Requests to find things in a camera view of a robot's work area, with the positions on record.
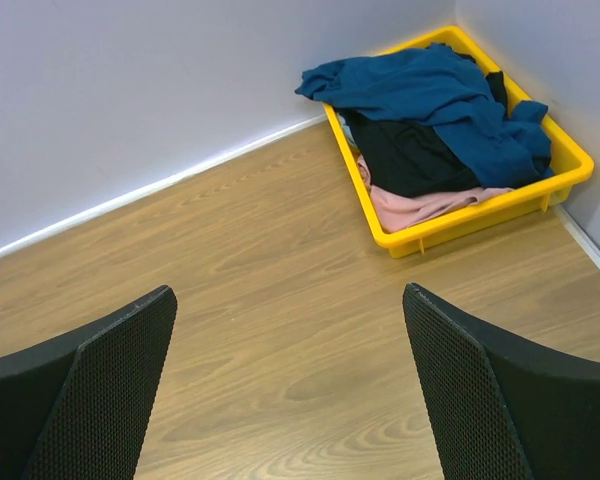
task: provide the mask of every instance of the pink garment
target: pink garment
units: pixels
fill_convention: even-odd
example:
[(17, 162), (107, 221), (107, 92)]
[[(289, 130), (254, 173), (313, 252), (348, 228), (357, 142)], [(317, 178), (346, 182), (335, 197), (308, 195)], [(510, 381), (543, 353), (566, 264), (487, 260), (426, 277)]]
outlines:
[(439, 192), (406, 198), (387, 192), (371, 184), (371, 173), (362, 155), (358, 169), (364, 184), (370, 189), (371, 203), (382, 227), (389, 233), (403, 230), (445, 213), (469, 205), (477, 205), (497, 195), (511, 192), (511, 188), (472, 188), (463, 192)]

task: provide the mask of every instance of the white wall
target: white wall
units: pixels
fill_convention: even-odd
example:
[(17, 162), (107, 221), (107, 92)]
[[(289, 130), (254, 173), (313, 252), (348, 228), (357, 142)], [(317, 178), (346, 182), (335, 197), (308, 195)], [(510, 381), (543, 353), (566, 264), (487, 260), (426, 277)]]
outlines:
[(567, 210), (600, 246), (600, 0), (458, 0), (457, 19), (596, 162)]
[(0, 0), (0, 247), (320, 113), (300, 72), (453, 0)]

